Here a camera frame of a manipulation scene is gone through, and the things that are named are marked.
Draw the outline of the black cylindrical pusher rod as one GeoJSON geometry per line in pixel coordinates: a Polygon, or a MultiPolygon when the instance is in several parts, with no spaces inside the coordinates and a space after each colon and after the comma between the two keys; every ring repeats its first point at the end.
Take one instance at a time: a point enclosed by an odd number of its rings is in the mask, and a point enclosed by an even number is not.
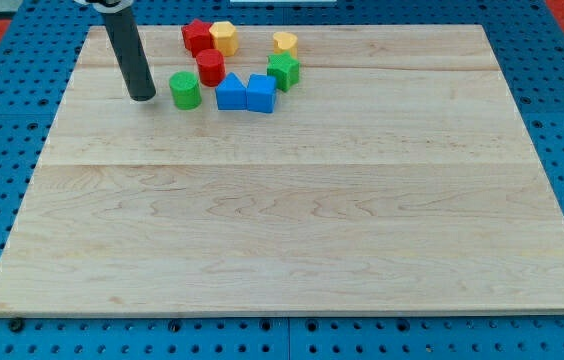
{"type": "Polygon", "coordinates": [[[148,101],[156,88],[144,52],[131,3],[99,3],[97,11],[114,50],[130,98],[148,101]]]}

